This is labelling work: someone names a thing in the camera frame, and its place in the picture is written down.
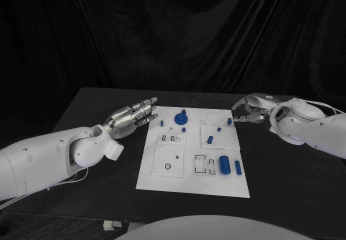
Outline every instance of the blue part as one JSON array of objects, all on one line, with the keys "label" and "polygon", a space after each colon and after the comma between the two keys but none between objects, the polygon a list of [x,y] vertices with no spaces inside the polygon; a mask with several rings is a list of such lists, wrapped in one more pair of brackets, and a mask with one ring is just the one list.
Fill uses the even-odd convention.
[{"label": "blue part", "polygon": [[179,113],[176,116],[174,116],[174,122],[179,124],[179,125],[185,125],[187,123],[187,116],[186,116],[186,110],[183,109],[182,110],[182,113]]},{"label": "blue part", "polygon": [[208,144],[212,144],[212,142],[213,142],[213,136],[209,136],[209,138],[208,138]]},{"label": "blue part", "polygon": [[221,166],[221,173],[231,174],[231,167],[229,167],[229,157],[221,156],[219,157],[219,166]]},{"label": "blue part", "polygon": [[241,163],[238,160],[235,161],[235,169],[236,169],[236,174],[242,175]]}]

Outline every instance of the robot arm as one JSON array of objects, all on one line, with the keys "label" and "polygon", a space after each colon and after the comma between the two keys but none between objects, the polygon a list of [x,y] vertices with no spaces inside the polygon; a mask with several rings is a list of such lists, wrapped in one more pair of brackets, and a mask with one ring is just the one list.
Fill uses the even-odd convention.
[{"label": "robot arm", "polygon": [[244,105],[249,112],[234,121],[260,123],[270,116],[270,131],[284,141],[294,145],[307,143],[314,149],[346,159],[346,114],[342,112],[327,117],[309,102],[296,98],[281,102],[274,96],[254,93],[232,106],[235,110]]},{"label": "robot arm", "polygon": [[147,116],[157,98],[117,110],[104,124],[25,139],[0,150],[0,200],[32,194],[94,166],[104,156],[117,160],[115,141],[157,118]]}]

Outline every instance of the table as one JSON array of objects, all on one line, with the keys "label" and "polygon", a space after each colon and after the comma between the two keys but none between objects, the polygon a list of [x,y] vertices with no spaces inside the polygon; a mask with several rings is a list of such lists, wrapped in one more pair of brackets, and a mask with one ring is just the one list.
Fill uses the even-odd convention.
[{"label": "table", "polygon": [[[244,96],[82,88],[53,132],[101,124],[118,108],[151,97],[159,98],[159,106],[231,109]],[[277,97],[283,101],[293,98]],[[245,113],[241,109],[234,115]],[[120,140],[124,151],[117,161],[104,158],[85,180],[35,193],[3,211],[146,224],[182,216],[222,215],[274,224],[307,236],[346,237],[343,161],[307,144],[283,141],[270,126],[270,119],[260,124],[235,123],[251,198],[137,190],[144,126]]]}]

